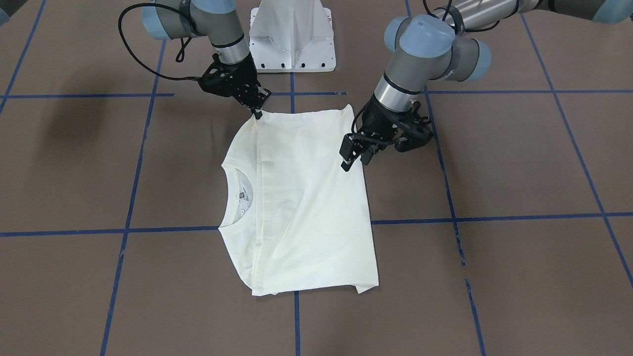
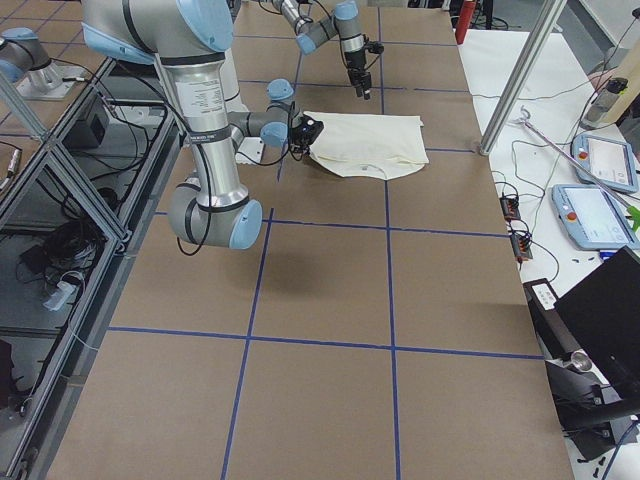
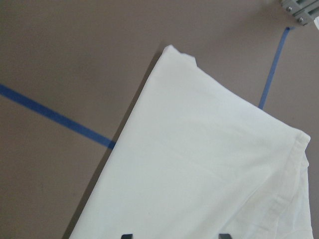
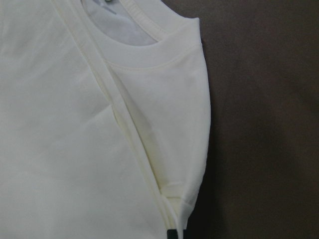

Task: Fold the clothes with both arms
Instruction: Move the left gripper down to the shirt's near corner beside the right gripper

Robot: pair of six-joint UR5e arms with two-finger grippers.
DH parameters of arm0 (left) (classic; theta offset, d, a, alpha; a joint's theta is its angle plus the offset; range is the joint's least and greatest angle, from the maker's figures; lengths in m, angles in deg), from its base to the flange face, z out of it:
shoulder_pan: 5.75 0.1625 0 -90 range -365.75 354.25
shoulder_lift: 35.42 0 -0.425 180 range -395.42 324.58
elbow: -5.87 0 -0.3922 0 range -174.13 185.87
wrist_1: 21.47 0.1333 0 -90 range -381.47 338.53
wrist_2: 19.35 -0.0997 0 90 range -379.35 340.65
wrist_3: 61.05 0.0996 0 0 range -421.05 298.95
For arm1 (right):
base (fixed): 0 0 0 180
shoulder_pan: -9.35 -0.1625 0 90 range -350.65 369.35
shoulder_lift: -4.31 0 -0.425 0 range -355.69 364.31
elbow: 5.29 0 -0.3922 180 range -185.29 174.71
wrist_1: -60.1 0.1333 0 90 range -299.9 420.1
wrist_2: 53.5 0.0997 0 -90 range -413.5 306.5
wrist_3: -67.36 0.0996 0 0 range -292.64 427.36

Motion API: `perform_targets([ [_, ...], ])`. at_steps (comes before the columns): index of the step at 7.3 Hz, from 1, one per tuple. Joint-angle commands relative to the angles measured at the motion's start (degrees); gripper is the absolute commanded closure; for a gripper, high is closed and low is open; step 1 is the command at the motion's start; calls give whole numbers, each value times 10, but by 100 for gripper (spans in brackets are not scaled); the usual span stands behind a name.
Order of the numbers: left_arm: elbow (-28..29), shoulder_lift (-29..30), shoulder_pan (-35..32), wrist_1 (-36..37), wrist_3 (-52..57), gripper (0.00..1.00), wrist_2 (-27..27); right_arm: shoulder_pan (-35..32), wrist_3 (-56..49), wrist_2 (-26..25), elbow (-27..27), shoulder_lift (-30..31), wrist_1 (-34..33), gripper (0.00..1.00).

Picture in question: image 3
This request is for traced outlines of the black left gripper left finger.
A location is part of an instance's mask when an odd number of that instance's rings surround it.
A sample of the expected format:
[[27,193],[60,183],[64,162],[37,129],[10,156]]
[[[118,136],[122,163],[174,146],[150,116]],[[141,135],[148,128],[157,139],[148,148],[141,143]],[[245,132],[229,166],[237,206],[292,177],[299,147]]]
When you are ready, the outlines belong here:
[[133,238],[133,234],[124,234],[121,236],[121,239],[132,239]]

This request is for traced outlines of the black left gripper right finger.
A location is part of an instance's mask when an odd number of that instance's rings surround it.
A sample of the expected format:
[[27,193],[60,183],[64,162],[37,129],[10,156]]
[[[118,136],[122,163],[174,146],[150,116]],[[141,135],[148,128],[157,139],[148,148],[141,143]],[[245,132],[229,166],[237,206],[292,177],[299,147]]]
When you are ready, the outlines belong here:
[[231,235],[230,234],[219,234],[218,238],[219,239],[231,239]]

